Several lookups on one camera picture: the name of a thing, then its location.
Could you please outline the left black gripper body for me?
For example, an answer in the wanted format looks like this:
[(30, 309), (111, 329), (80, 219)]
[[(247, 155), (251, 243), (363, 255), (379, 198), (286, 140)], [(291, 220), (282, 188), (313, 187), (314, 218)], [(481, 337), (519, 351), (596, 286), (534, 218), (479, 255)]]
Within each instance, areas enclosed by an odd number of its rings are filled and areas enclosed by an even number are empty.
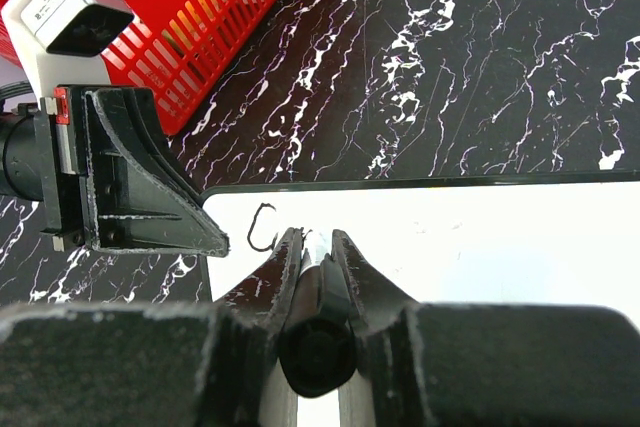
[(87, 104), (84, 86), (59, 86), (40, 100), (37, 152), (45, 209), (42, 234), (56, 251), (90, 241)]

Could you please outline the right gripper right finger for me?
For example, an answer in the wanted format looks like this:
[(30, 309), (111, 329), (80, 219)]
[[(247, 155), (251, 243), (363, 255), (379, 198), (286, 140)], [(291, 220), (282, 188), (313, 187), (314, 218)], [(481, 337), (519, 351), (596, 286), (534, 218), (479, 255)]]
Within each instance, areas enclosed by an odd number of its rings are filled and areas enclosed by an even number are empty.
[(350, 321), (359, 337), (382, 331), (415, 299), (378, 271), (342, 230), (332, 232), (332, 258), (340, 266), (351, 299)]

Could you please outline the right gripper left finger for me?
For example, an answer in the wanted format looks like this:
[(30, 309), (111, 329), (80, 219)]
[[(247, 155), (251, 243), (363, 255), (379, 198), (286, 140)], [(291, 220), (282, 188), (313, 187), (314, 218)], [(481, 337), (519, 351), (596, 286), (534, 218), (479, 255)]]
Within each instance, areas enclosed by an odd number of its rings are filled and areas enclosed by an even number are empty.
[(287, 319), (300, 273), (302, 230), (289, 228), (266, 260), (218, 302), (218, 340), (247, 335), (275, 342)]

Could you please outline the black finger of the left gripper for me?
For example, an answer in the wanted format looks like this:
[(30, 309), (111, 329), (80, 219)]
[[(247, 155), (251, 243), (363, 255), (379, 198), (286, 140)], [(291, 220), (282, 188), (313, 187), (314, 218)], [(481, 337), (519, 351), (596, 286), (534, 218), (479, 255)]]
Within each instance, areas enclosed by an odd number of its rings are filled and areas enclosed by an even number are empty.
[(105, 253), (225, 257), (229, 238), (169, 149), (146, 88), (84, 92), (84, 227)]

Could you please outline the white marker pen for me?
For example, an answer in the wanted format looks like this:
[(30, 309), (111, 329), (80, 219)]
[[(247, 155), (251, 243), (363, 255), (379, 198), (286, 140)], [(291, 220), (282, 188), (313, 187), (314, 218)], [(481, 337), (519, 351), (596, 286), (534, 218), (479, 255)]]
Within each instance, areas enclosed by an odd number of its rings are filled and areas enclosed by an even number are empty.
[(301, 271), (278, 341), (284, 375), (305, 398), (340, 388), (356, 368), (351, 299), (331, 247), (326, 232), (303, 235)]

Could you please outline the white rectangular whiteboard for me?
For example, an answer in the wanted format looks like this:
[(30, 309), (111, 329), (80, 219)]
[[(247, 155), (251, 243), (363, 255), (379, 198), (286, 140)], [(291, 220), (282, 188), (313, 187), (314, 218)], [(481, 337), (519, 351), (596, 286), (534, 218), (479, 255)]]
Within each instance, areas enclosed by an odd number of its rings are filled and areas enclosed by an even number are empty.
[(345, 231), (415, 299), (354, 334), (345, 426), (635, 426), (639, 184), (619, 172), (215, 192), (228, 293), (289, 228)]

